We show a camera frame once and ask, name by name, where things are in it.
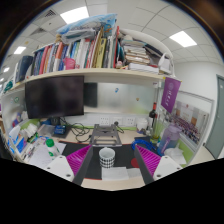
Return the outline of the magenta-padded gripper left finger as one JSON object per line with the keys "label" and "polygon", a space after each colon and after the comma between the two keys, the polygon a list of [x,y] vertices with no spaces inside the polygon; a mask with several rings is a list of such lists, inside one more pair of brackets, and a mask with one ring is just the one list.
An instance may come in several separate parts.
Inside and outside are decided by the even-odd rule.
{"label": "magenta-padded gripper left finger", "polygon": [[56,157],[45,170],[76,185],[81,185],[92,156],[93,147],[87,145],[68,156]]}

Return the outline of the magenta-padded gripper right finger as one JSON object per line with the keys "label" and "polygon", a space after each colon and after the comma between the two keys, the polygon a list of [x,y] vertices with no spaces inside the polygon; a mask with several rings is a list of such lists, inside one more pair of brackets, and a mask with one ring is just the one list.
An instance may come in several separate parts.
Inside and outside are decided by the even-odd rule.
{"label": "magenta-padded gripper right finger", "polygon": [[182,169],[182,167],[169,156],[160,157],[138,145],[135,146],[134,155],[137,159],[145,184],[150,184]]}

